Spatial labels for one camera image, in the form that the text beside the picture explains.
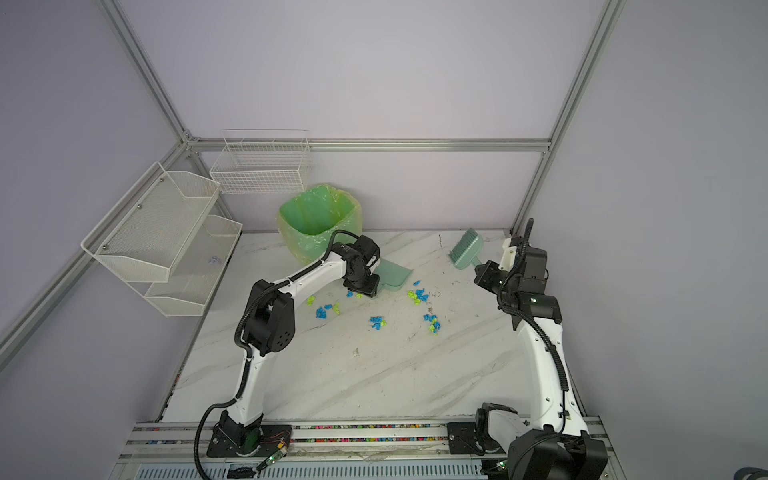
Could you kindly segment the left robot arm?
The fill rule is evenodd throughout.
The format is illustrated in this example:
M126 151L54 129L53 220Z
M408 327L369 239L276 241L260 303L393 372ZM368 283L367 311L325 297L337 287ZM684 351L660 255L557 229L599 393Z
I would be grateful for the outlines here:
M235 345L244 352L235 394L208 407L199 422L204 426L211 412L221 412L212 436L220 446L237 456L250 456L267 443L261 427L266 388L278 354L296 334L297 307L338 280L352 293L375 297L380 260L374 240L335 230L322 255L303 269L275 282L253 284L234 333Z

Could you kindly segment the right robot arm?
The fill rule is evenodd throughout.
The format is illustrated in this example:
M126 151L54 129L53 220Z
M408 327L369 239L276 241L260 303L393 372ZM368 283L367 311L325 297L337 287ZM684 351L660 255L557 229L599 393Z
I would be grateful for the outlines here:
M503 454L483 470L492 479L601 478L608 449L592 437L577 404L562 346L561 308L546 292L546 251L531 246L527 235L515 236L503 242L500 261L481 262L483 246L481 235L468 230L449 259L460 270L473 267L475 284L511 318L528 358L531 413L522 417L510 406L485 402L476 411L472 436L451 429L452 443L463 442L479 455Z

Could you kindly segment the green hand brush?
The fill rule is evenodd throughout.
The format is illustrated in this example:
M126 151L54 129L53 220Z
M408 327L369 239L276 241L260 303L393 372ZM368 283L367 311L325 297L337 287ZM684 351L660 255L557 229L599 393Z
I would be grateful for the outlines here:
M484 248L484 238L473 228L467 229L449 252L448 258L458 270L481 264L479 255Z

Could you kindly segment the green plastic dustpan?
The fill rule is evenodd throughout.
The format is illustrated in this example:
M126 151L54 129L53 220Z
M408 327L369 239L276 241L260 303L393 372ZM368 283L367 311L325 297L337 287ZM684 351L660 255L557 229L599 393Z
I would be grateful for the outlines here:
M379 276L379 290L399 291L412 275L413 270L386 259L381 259L374 273Z

